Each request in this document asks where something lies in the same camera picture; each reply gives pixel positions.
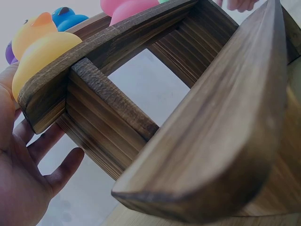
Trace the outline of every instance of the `hand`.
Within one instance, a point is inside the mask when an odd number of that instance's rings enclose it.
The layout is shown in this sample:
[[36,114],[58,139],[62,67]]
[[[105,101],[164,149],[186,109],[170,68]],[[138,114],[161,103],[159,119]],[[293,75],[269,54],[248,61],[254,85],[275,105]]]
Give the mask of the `hand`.
[[0,74],[0,226],[35,226],[78,169],[84,152],[73,149],[51,175],[41,175],[38,163],[64,133],[53,124],[27,145],[34,135],[29,123],[24,120],[13,131],[21,113],[15,111],[11,92],[17,67],[15,63]]
[[[228,0],[228,10],[238,10],[243,13],[246,10],[251,11],[254,8],[254,4],[259,0]],[[222,7],[223,0],[215,0],[216,4]]]

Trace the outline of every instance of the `dark stained wood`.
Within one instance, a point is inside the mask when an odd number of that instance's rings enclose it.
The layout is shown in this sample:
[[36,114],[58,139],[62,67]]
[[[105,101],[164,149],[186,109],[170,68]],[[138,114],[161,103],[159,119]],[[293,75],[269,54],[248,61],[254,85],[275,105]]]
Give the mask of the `dark stained wood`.
[[189,223],[243,208],[274,163],[285,59],[281,5],[269,0],[242,23],[112,195],[130,209]]
[[240,215],[301,212],[301,105],[289,86],[287,97],[282,138],[269,179]]
[[120,115],[127,124],[139,133],[145,141],[149,141],[158,130],[158,126],[122,93],[107,76],[104,76],[90,60],[84,58],[77,62],[72,67],[72,71],[75,72],[100,99]]
[[60,91],[57,88],[65,87],[66,84],[62,81],[68,76],[73,64],[87,57],[102,73],[109,75],[174,28],[175,24],[185,18],[196,1],[170,1],[108,27],[84,40],[33,76],[22,88],[18,102],[35,133],[43,132],[62,113],[62,109],[53,109],[59,103],[57,99],[63,101],[66,90]]
[[106,29],[111,22],[111,18],[104,13],[91,17],[80,24],[68,29],[66,32],[79,36],[82,40],[93,36],[94,34]]
[[301,29],[284,7],[282,11],[285,22],[287,59],[288,63],[291,63],[301,55]]
[[59,125],[117,179],[158,126],[86,58],[71,68],[67,90]]
[[65,133],[81,148],[85,153],[114,180],[120,177],[124,169],[118,165],[110,156],[106,155],[92,137],[85,136],[85,132],[67,114],[62,114],[56,121]]
[[238,24],[219,6],[202,0],[176,30],[149,50],[191,88],[237,28]]

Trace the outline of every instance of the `yellow rubber duck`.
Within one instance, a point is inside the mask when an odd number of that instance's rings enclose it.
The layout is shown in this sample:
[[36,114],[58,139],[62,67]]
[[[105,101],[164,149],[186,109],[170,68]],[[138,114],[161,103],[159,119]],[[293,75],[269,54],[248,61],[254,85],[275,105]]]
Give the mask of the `yellow rubber duck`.
[[13,53],[20,61],[12,83],[14,99],[32,76],[81,42],[72,33],[58,32],[50,13],[26,20],[12,40]]

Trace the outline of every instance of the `toy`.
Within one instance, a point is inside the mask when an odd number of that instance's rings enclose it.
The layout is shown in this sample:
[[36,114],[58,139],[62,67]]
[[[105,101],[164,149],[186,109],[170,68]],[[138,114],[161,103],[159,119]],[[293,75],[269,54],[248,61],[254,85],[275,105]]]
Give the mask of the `toy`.
[[159,4],[158,0],[101,0],[101,8],[112,17],[110,26]]
[[11,41],[8,44],[8,46],[6,47],[5,57],[6,57],[7,62],[10,65],[15,63],[15,62],[18,62],[18,60],[15,58],[15,55],[13,53],[12,46],[11,46]]
[[52,14],[52,20],[59,32],[64,32],[69,28],[89,19],[85,15],[76,15],[71,8],[61,7]]
[[15,100],[33,75],[81,42],[72,33],[58,32],[50,13],[28,20],[12,40],[13,53],[20,60],[12,84]]

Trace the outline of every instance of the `wooden floor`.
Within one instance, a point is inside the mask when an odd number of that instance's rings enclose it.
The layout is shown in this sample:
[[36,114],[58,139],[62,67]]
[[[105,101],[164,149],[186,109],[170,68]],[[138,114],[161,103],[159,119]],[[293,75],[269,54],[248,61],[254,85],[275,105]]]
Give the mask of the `wooden floor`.
[[[282,5],[301,26],[301,1],[281,0]],[[171,222],[129,210],[121,204],[108,216],[101,226],[196,226]],[[301,214],[260,218],[229,218],[208,226],[301,226]]]

